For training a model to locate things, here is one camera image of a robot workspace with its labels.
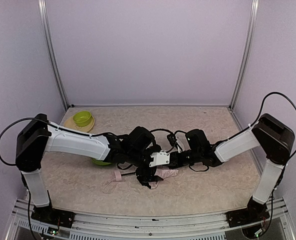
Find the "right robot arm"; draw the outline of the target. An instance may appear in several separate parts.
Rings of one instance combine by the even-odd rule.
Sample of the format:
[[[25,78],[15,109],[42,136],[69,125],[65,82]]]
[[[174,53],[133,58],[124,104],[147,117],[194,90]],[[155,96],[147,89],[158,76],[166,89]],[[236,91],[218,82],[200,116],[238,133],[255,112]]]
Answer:
[[[244,131],[215,144],[210,144],[200,129],[186,133],[185,137],[190,148],[170,153],[170,168],[176,169],[196,163],[215,168],[245,152],[261,148],[266,154],[267,162],[252,195],[252,200],[261,205],[268,201],[276,187],[290,160],[295,141],[294,132],[268,113],[263,114]]]

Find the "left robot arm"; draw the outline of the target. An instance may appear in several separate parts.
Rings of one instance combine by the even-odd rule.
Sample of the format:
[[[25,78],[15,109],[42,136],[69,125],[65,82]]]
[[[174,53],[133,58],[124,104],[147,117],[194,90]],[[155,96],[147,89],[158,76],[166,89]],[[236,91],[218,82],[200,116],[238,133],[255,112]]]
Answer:
[[[18,134],[15,164],[21,171],[31,199],[37,208],[50,206],[50,197],[41,176],[41,160],[45,152],[61,152],[90,157],[107,163],[129,163],[137,167],[139,182],[149,187],[158,182],[156,167],[150,166],[152,154],[161,148],[147,129],[138,126],[131,133],[90,134],[51,123],[45,114],[30,118]]]

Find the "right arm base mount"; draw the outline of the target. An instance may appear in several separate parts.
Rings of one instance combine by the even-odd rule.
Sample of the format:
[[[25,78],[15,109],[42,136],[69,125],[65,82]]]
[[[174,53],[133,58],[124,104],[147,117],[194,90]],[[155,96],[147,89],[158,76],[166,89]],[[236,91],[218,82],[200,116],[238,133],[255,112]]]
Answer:
[[[230,228],[240,227],[268,219],[270,214],[267,210],[263,210],[261,213],[256,211],[249,211],[247,208],[228,211],[226,213],[227,221]]]

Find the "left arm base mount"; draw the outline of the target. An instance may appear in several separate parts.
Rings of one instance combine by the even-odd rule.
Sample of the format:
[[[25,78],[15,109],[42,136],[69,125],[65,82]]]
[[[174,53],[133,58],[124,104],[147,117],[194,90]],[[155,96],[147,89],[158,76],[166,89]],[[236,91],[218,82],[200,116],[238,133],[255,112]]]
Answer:
[[[42,223],[54,225],[57,227],[71,228],[75,213],[55,208],[35,207],[31,218]]]

